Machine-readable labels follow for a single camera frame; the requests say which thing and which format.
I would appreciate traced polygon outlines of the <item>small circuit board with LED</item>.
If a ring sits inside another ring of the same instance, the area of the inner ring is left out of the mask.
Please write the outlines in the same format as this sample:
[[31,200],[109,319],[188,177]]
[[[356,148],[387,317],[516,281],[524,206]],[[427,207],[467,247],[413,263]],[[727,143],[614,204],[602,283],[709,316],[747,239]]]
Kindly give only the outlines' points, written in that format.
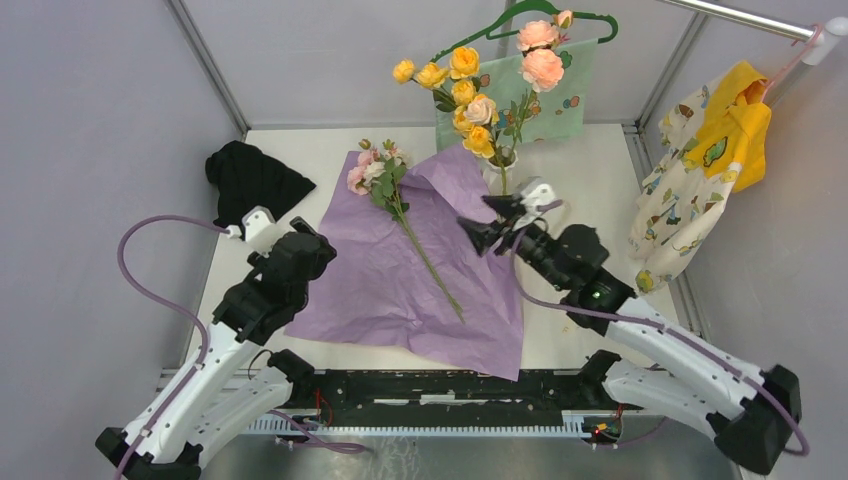
[[591,441],[599,444],[611,444],[618,441],[618,436],[606,423],[601,423],[591,428]]

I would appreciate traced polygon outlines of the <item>green cartoon print towel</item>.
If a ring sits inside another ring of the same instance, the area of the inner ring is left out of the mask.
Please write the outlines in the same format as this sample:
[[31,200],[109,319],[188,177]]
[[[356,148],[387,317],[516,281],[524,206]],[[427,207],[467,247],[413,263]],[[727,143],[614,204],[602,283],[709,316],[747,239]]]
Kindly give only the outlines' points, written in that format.
[[[498,107],[498,143],[510,147],[539,140],[563,139],[582,132],[587,94],[598,42],[585,40],[558,46],[555,53],[562,61],[564,74],[558,84],[547,92],[536,93],[526,108],[522,104],[531,93],[531,85],[519,72],[523,57],[520,54],[481,61],[476,77],[478,91],[491,98]],[[514,114],[525,112],[518,141],[510,136]]]

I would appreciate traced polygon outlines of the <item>white ribbed vase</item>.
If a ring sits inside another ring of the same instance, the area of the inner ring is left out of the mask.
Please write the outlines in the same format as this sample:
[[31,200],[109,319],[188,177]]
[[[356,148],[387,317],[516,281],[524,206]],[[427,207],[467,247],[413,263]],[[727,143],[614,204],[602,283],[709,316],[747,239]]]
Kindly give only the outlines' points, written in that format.
[[484,182],[491,195],[509,195],[516,181],[514,171],[517,154],[508,146],[501,147],[491,159],[480,159],[480,169]]

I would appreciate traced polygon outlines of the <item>single pale pink bud stem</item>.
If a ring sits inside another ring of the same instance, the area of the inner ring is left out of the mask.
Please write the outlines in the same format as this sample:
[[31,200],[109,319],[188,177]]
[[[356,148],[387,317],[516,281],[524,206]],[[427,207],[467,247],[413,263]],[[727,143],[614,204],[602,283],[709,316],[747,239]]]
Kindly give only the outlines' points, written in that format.
[[508,192],[507,157],[497,146],[492,124],[497,113],[496,104],[483,94],[478,94],[466,107],[465,119],[472,125],[463,141],[464,147],[479,158],[497,167],[502,194]]

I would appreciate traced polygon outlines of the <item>pink clothes hanger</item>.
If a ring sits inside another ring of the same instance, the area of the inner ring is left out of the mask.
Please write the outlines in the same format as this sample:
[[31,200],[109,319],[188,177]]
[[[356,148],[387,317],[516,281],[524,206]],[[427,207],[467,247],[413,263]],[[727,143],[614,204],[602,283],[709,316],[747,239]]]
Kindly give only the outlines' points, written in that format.
[[762,94],[763,102],[766,101],[770,92],[790,73],[791,70],[796,68],[799,63],[804,63],[807,57],[819,49],[823,31],[824,27],[821,24],[813,25],[813,34],[803,42],[803,47],[764,84]]

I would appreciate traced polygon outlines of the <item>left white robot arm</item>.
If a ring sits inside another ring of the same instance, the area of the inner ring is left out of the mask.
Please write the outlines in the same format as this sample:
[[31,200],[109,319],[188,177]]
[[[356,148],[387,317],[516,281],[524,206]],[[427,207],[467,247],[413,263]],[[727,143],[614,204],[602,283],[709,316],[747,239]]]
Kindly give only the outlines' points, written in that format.
[[198,349],[156,399],[123,428],[106,428],[96,449],[118,479],[196,479],[211,459],[261,416],[285,403],[306,405],[315,369],[290,350],[223,401],[226,383],[308,302],[308,287],[337,252],[301,217],[282,228],[266,210],[243,220],[251,269],[222,296]]

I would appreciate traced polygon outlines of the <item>large pink rose stem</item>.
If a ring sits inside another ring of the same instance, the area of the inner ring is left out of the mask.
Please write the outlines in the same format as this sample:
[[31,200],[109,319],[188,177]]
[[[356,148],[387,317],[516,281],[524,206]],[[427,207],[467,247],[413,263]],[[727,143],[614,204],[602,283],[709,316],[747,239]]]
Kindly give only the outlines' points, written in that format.
[[529,92],[520,103],[517,119],[514,121],[512,153],[523,142],[522,130],[531,117],[532,105],[540,93],[553,90],[565,74],[563,60],[555,49],[566,42],[566,31],[574,23],[574,12],[562,10],[551,15],[550,20],[535,20],[526,23],[517,34],[517,47],[522,54],[518,73],[528,83]]

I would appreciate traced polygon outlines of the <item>metal hanging rod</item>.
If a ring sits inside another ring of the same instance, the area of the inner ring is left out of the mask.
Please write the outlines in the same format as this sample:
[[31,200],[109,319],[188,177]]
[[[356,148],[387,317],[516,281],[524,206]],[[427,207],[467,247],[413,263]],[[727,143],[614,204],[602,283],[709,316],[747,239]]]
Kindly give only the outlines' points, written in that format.
[[660,0],[660,2],[809,45],[810,48],[801,57],[801,62],[808,66],[819,65],[839,43],[847,39],[846,17],[835,17],[825,22],[823,26],[815,27],[727,6],[716,1]]

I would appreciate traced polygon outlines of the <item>small pink rose stem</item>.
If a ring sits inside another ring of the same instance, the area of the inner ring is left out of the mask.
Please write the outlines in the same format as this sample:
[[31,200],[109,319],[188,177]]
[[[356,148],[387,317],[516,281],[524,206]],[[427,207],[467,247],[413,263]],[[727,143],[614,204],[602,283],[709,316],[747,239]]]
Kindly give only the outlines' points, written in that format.
[[454,313],[460,322],[465,324],[463,308],[449,292],[407,218],[410,204],[404,200],[401,193],[401,180],[409,170],[407,155],[391,139],[379,145],[368,139],[361,139],[358,147],[360,152],[357,154],[356,164],[347,173],[347,188],[357,195],[368,196],[375,206],[387,212],[402,228]]

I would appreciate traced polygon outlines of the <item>purple wrapping paper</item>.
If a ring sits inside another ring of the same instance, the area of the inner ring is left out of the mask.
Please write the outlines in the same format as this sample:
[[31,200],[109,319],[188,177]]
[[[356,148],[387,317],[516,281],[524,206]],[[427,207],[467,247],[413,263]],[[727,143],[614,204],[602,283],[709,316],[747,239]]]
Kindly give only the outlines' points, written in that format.
[[290,337],[402,347],[421,357],[516,380],[524,322],[509,262],[479,256],[459,225],[494,212],[475,157],[450,147],[412,167],[401,194],[408,226],[340,175],[319,230],[337,255],[309,285]]

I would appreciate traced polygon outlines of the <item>black cloth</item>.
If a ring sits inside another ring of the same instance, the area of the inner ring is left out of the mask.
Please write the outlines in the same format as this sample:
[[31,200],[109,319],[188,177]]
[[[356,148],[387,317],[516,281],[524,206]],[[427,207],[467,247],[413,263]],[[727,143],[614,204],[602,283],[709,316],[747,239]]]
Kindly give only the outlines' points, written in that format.
[[207,181],[219,192],[213,224],[222,232],[241,225],[257,206],[279,220],[316,188],[305,175],[237,140],[208,157],[204,169]]

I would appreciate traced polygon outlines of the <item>yellow cartoon print shirt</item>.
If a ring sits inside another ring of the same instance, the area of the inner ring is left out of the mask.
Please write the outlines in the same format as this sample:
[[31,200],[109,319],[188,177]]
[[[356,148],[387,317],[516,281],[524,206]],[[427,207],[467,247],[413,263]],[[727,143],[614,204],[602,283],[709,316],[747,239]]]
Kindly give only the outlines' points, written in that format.
[[667,151],[642,183],[629,255],[642,294],[672,282],[694,258],[729,197],[760,182],[772,118],[767,79],[741,61],[678,102],[659,122]]

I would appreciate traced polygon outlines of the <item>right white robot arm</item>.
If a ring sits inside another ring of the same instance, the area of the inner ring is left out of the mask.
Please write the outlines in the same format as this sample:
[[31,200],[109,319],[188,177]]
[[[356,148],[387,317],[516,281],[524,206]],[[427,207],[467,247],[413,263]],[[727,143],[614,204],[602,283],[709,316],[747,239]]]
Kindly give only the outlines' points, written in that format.
[[597,351],[579,372],[577,392],[585,405],[602,408],[614,401],[658,413],[702,433],[726,458],[759,475],[770,474],[784,454],[809,455],[794,372],[782,365],[762,369],[669,322],[604,268],[609,252],[594,228],[573,224],[552,236],[540,226],[542,216],[561,204],[552,195],[483,201],[496,220],[457,220],[476,253],[521,259],[565,294],[557,303],[529,293],[526,300],[562,310],[577,326],[656,363],[654,369],[640,367],[617,353]]

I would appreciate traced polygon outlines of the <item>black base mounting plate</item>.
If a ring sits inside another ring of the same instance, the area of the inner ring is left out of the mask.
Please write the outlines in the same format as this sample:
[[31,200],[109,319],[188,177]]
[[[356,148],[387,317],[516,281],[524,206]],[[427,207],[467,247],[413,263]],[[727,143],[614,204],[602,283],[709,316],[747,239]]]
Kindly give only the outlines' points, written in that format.
[[325,370],[297,383],[282,409],[332,427],[554,427],[565,412],[615,412],[577,370],[523,370],[515,381],[460,370]]

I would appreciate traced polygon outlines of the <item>yellow rose stem bunch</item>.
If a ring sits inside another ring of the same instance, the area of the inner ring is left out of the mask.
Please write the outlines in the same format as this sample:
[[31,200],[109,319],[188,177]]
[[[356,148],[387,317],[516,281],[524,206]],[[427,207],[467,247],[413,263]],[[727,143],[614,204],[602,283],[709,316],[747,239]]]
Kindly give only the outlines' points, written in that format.
[[[459,46],[450,52],[445,66],[429,62],[418,67],[412,60],[403,59],[392,68],[392,78],[398,84],[414,83],[430,91],[433,94],[436,109],[450,115],[452,129],[461,138],[461,144],[464,147],[463,141],[472,127],[464,117],[466,107],[478,94],[487,96],[481,91],[480,67],[480,56],[477,50]],[[495,123],[492,126],[495,134],[495,124],[499,120],[498,112],[494,120]]]

